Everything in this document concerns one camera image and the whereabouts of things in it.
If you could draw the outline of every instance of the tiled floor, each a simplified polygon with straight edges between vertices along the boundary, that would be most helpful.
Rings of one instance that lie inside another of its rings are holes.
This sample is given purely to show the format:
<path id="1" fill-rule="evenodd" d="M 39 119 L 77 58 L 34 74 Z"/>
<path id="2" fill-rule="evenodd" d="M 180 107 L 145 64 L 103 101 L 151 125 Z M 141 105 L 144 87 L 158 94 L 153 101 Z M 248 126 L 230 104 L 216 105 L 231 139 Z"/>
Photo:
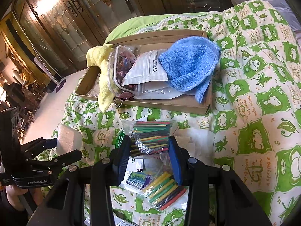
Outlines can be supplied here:
<path id="1" fill-rule="evenodd" d="M 66 83 L 58 93 L 54 91 L 45 95 L 22 143 L 28 143 L 40 137 L 51 138 L 53 131 L 63 118 L 66 100 L 76 88 L 78 80 L 85 71 L 82 70 L 65 77 Z"/>

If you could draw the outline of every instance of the blue gripper pad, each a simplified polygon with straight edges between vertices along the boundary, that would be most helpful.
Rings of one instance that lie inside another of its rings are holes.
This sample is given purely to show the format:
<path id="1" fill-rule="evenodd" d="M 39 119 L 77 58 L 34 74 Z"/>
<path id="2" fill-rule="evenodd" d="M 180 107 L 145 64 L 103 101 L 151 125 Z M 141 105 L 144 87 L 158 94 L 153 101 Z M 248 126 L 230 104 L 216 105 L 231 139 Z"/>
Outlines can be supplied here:
<path id="1" fill-rule="evenodd" d="M 117 186 L 120 185 L 124 179 L 125 171 L 128 165 L 128 159 L 130 157 L 130 145 L 131 139 L 129 136 L 124 136 L 123 141 L 118 148 L 118 152 L 113 161 L 113 171 L 117 175 Z"/>
<path id="2" fill-rule="evenodd" d="M 186 149 L 179 148 L 174 136 L 170 136 L 168 141 L 168 154 L 173 169 L 173 176 L 179 186 L 188 183 L 187 160 L 190 158 Z"/>

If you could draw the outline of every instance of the glass cabinet door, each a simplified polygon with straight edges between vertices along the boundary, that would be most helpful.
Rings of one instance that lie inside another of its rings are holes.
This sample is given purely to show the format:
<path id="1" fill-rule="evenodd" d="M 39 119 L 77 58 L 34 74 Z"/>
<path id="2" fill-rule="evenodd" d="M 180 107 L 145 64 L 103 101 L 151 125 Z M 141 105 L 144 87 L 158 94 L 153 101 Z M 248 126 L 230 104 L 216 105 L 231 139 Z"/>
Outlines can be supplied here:
<path id="1" fill-rule="evenodd" d="M 75 6 L 70 1 L 65 4 L 63 0 L 29 0 L 29 3 L 46 31 L 74 66 L 78 70 L 85 68 L 86 53 L 94 45 L 78 26 L 85 25 L 85 22 Z"/>
<path id="2" fill-rule="evenodd" d="M 81 0 L 97 22 L 101 31 L 108 34 L 119 24 L 140 15 L 134 0 Z"/>
<path id="3" fill-rule="evenodd" d="M 60 75 L 68 75 L 65 72 L 71 65 L 67 65 L 62 61 L 63 55 L 58 56 L 52 49 L 52 47 L 47 43 L 45 38 L 39 32 L 36 26 L 36 21 L 31 17 L 31 12 L 29 8 L 24 8 L 24 12 L 20 18 L 20 25 L 23 27 L 26 35 L 28 36 L 31 43 L 38 50 L 38 52 L 43 56 L 43 58 L 48 62 L 48 64 L 56 70 Z"/>

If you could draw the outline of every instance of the bed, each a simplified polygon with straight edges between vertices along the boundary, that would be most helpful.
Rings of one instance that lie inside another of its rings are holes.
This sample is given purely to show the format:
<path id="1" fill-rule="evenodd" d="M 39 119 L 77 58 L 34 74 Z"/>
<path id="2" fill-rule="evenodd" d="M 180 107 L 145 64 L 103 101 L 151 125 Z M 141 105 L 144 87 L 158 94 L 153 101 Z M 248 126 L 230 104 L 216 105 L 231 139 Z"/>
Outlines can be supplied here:
<path id="1" fill-rule="evenodd" d="M 107 157 L 122 129 L 121 120 L 147 116 L 175 120 L 180 129 L 215 133 L 214 164 L 228 164 L 252 191 L 273 225 L 290 214 L 301 194 L 300 48 L 287 21 L 268 2 L 251 0 L 223 12 L 143 16 L 115 28 L 106 41 L 156 30 L 204 30 L 221 48 L 213 74 L 211 111 L 193 115 L 114 104 L 101 113 L 97 102 L 73 92 L 63 124 L 83 135 L 80 167 Z M 55 149 L 38 159 L 55 157 Z M 89 187 L 85 216 L 89 216 Z M 138 225 L 183 225 L 185 210 L 148 207 L 137 194 L 111 188 L 114 211 Z"/>

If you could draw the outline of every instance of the metal bead chain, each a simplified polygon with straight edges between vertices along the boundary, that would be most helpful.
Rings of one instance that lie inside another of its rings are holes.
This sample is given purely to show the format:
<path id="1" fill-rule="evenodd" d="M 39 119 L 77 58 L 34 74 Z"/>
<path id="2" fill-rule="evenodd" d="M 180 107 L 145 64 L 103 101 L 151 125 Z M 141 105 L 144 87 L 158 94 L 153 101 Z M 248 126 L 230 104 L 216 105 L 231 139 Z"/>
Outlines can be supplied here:
<path id="1" fill-rule="evenodd" d="M 121 103 L 120 104 L 116 103 L 115 97 L 113 98 L 113 101 L 114 101 L 114 104 L 115 104 L 116 108 L 120 108 L 122 106 L 123 102 L 125 101 L 125 99 L 124 98 L 121 99 Z"/>

